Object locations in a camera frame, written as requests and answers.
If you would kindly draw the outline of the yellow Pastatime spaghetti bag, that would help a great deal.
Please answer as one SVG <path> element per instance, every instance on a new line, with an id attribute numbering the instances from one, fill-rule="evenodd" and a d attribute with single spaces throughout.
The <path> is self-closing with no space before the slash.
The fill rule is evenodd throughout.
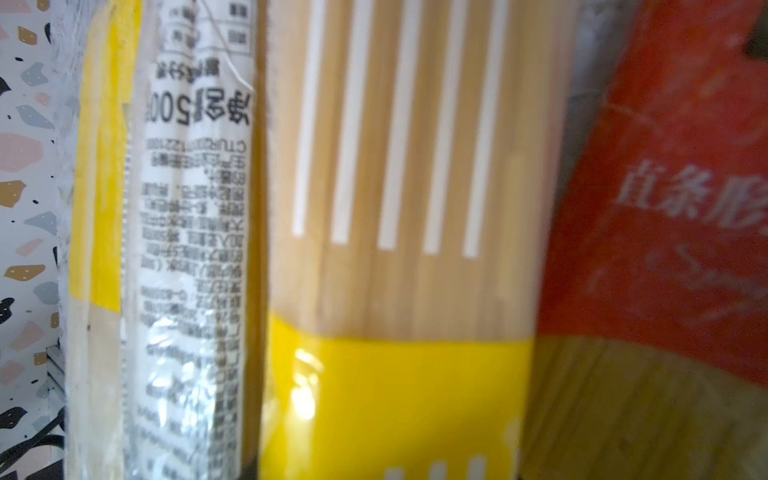
<path id="1" fill-rule="evenodd" d="M 272 1 L 263 479 L 514 479 L 575 1 Z"/>

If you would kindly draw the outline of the red spaghetti bag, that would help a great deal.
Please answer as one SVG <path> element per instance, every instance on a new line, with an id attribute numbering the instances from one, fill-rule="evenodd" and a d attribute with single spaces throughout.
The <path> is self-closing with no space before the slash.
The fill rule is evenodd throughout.
<path id="1" fill-rule="evenodd" d="M 524 479 L 767 475 L 767 5 L 639 1 L 553 222 Z"/>

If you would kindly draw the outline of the clear printed spaghetti bag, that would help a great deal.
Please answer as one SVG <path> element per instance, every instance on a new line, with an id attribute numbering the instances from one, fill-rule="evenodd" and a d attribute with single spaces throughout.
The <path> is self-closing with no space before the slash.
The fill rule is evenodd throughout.
<path id="1" fill-rule="evenodd" d="M 263 378 L 258 1 L 85 1 L 68 479 L 252 479 Z"/>

